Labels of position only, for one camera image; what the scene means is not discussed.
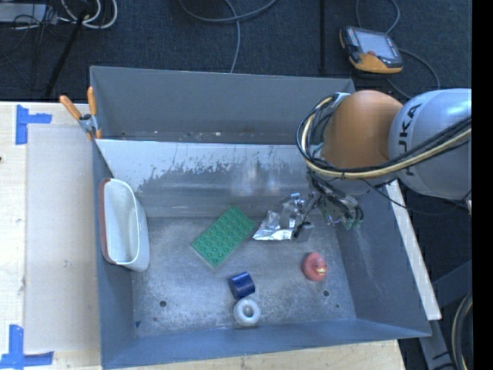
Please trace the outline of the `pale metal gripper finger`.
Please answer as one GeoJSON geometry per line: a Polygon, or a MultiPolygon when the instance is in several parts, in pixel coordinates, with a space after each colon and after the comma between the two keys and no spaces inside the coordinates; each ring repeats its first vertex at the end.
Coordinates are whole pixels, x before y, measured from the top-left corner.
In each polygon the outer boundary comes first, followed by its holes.
{"type": "Polygon", "coordinates": [[[304,242],[307,241],[314,229],[314,224],[310,219],[311,210],[299,213],[295,218],[295,225],[293,228],[293,241],[304,242]]]}
{"type": "Polygon", "coordinates": [[[292,193],[282,202],[282,226],[296,227],[301,224],[304,215],[305,200],[299,193],[292,193]]]}

